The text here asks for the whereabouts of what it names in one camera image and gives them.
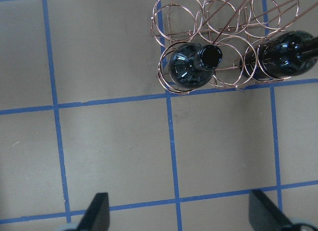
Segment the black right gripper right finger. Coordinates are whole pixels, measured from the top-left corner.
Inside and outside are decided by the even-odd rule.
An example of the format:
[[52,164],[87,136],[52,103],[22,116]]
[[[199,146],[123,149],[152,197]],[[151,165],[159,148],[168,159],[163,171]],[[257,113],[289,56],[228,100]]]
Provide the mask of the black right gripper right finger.
[[254,231],[291,231],[293,224],[261,190],[249,194],[248,220]]

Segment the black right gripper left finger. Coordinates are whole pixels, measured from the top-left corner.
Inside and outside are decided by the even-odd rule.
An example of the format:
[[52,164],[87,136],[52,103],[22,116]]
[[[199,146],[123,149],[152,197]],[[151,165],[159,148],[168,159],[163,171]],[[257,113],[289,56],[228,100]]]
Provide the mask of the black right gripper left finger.
[[97,193],[82,217],[78,231],[107,231],[110,227],[108,193]]

